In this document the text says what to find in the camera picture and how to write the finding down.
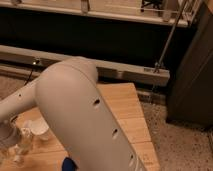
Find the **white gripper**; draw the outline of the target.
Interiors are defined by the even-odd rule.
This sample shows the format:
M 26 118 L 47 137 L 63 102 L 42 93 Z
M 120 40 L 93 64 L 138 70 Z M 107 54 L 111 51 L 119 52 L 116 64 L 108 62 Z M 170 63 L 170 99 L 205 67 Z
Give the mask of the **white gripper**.
M 16 126 L 10 120 L 0 122 L 0 148 L 12 147 L 17 141 Z

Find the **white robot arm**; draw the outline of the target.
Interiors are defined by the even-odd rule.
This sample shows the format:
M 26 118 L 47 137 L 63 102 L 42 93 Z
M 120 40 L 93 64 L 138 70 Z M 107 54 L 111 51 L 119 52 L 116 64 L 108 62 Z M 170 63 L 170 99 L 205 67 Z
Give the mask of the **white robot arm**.
M 0 101 L 0 147 L 20 140 L 11 122 L 38 108 L 78 171 L 147 171 L 97 87 L 91 60 L 74 57 L 47 67 Z

